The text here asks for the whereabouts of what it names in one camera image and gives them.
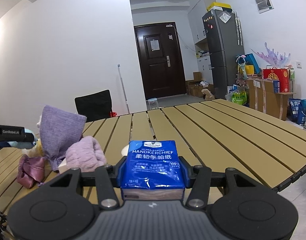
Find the blue white product bags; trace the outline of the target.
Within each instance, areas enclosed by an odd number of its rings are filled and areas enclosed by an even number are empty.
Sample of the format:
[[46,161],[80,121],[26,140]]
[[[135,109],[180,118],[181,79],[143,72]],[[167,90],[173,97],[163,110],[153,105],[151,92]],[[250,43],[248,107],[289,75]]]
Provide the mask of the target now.
[[306,99],[288,100],[289,119],[297,125],[306,128]]

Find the purple linen drawstring bag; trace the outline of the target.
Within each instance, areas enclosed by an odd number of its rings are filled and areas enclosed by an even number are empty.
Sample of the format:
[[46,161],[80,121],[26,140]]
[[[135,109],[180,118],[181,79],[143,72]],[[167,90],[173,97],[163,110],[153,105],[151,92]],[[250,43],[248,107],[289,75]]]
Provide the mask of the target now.
[[46,105],[42,111],[40,139],[45,158],[53,171],[65,159],[66,151],[78,142],[84,130],[87,118]]

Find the small brown plush toy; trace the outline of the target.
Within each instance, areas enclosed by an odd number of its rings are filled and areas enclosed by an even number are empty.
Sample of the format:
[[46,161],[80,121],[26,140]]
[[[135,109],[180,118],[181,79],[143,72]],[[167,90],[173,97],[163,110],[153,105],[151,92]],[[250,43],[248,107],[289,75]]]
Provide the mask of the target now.
[[204,88],[201,90],[201,92],[205,101],[211,101],[215,99],[214,95],[208,89]]

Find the grey refrigerator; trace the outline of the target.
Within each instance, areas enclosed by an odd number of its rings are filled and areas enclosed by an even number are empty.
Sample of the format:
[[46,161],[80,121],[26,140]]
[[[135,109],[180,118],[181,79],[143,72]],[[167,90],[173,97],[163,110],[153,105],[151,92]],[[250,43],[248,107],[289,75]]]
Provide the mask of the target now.
[[237,79],[238,56],[244,54],[241,26],[235,13],[212,9],[203,18],[215,98],[224,99]]

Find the red gift box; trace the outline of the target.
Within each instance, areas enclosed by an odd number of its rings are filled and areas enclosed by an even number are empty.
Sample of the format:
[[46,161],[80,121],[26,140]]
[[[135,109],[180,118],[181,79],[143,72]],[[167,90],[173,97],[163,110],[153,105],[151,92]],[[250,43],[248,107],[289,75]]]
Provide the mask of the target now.
[[263,70],[263,78],[278,80],[280,83],[280,92],[290,92],[289,70],[287,68],[266,68]]

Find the folding camping table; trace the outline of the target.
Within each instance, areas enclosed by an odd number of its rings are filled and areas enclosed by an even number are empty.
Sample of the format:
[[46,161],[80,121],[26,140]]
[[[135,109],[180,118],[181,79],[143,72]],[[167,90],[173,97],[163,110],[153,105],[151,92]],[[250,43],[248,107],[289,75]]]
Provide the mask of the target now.
[[235,167],[282,191],[306,173],[306,132],[248,107],[217,99],[89,122],[107,162],[116,164],[132,139],[174,140],[190,165],[215,172]]

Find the lilac plush towel roll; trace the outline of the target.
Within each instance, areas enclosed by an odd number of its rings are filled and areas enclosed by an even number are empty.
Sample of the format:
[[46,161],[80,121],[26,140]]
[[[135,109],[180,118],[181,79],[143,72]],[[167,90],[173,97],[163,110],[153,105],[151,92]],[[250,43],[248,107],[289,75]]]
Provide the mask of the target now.
[[107,164],[99,142],[91,136],[83,137],[66,151],[66,166],[79,168],[81,172],[94,172],[96,168]]

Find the white cabinet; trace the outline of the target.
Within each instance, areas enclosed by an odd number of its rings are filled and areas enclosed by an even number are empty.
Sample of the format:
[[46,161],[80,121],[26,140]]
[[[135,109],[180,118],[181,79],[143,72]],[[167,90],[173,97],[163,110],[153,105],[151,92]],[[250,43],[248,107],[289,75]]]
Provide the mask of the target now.
[[209,46],[202,18],[208,12],[206,8],[215,1],[216,0],[199,0],[188,12],[198,71],[202,74],[202,79],[211,85],[213,84],[213,79]]

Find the blue handkerchief tissue pack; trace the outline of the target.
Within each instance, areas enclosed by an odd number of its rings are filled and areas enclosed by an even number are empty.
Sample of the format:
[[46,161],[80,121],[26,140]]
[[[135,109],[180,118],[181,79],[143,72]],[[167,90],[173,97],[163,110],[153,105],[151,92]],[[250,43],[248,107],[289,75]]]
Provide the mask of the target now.
[[130,141],[120,189],[123,200],[182,200],[185,183],[175,141]]

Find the pink satin drawstring pouch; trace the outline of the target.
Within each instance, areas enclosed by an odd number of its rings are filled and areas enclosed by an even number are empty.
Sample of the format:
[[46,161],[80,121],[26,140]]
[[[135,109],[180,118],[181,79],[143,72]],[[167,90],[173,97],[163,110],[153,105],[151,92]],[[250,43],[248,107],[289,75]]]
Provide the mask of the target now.
[[26,189],[43,182],[45,178],[45,159],[43,157],[29,157],[24,154],[20,158],[16,181]]

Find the white wall panel box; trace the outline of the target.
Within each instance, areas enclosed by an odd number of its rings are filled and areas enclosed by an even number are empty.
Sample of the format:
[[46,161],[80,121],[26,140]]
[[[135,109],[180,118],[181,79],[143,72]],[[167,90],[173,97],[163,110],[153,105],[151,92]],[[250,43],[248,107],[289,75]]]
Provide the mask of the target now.
[[274,9],[271,0],[255,0],[255,3],[260,14]]

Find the yellow box on fridge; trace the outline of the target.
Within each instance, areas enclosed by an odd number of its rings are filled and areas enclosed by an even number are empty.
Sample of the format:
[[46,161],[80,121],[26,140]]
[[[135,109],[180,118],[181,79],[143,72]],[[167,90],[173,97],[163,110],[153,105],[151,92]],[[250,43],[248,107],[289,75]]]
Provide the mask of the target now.
[[212,9],[220,10],[220,11],[227,11],[227,12],[233,11],[233,9],[231,8],[229,4],[220,3],[220,2],[212,2],[206,9],[207,11],[211,11]]

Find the alpaca plush toy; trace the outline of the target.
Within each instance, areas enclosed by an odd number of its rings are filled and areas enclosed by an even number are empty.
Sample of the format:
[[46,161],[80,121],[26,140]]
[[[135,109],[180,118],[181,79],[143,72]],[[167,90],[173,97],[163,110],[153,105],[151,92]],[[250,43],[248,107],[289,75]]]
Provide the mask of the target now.
[[22,153],[28,155],[28,157],[43,157],[42,143],[39,135],[35,136],[35,141],[32,143],[25,142],[22,148]]

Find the purple coral decoration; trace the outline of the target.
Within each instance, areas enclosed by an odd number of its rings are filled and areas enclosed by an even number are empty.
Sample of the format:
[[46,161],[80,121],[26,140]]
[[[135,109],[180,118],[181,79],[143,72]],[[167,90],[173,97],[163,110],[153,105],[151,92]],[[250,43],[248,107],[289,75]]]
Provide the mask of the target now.
[[258,52],[255,50],[252,50],[254,54],[256,54],[259,58],[264,60],[268,63],[268,65],[275,67],[275,68],[284,68],[284,66],[287,66],[291,60],[291,54],[288,55],[286,53],[280,54],[278,51],[275,51],[274,49],[270,49],[267,46],[267,42],[264,43],[266,53],[264,52]]

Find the black folding chair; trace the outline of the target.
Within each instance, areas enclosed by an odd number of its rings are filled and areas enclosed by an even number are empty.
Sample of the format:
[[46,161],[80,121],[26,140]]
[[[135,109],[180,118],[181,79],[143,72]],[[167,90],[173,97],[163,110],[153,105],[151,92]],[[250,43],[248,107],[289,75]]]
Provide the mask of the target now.
[[74,102],[78,114],[86,116],[87,122],[110,118],[113,113],[111,94],[108,89],[76,97]]

